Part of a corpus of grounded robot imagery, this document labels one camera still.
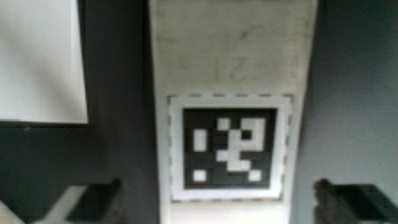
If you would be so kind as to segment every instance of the textured surface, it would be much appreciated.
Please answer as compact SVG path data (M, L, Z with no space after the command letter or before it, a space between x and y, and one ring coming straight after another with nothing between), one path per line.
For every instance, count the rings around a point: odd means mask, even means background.
M310 0L152 1L164 224L202 223L205 220L198 217L200 214L209 216L207 223L212 224L223 219L232 220L232 224L242 220L258 223L271 217L276 223L289 223L315 6ZM260 204L230 202L221 205L214 202L209 207L198 207L194 202L173 202L171 192L180 192L180 189L171 187L180 184L175 184L177 178L171 181L171 160L166 159L175 135L168 127L168 104L173 96L194 95L289 95L294 99L289 155L287 160L278 162L287 163L287 172L285 178L280 173L274 181L280 183L283 197L273 193L280 204L267 201ZM221 209L216 216L212 208L219 205L232 206L235 212Z

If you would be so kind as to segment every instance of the white square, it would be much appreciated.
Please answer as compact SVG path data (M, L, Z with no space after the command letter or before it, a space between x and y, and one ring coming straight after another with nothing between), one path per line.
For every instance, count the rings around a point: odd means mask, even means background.
M218 130L228 131L232 129L232 120L228 118L219 118L218 120Z
M250 172L250 181L251 182L262 181L262 170L251 170L251 172Z
M209 149L209 132L203 129L198 129L194 131L194 151L196 152L207 152Z
M194 181L205 182L209 180L209 173L207 170L196 170L194 171Z

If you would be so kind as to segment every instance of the white panel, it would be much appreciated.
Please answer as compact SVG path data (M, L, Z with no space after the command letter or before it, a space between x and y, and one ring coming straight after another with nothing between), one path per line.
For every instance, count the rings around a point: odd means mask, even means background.
M77 0L3 0L0 27L0 119L88 123Z
M152 1L162 224L290 223L315 9L314 0ZM290 137L282 139L289 150L276 161L287 169L274 174L283 176L282 198L177 202L171 99L251 96L292 98ZM218 128L230 125L219 122Z

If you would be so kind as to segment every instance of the white border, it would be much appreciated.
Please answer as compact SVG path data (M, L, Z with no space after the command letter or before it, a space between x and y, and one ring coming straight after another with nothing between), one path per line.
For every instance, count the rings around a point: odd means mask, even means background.
M274 155L271 170L271 188L260 189L184 189L184 109L186 108L276 108L278 124L274 139ZM171 97L171 190L173 200L218 200L218 199L282 199L285 155L289 138L289 119L292 113L292 98L271 97Z

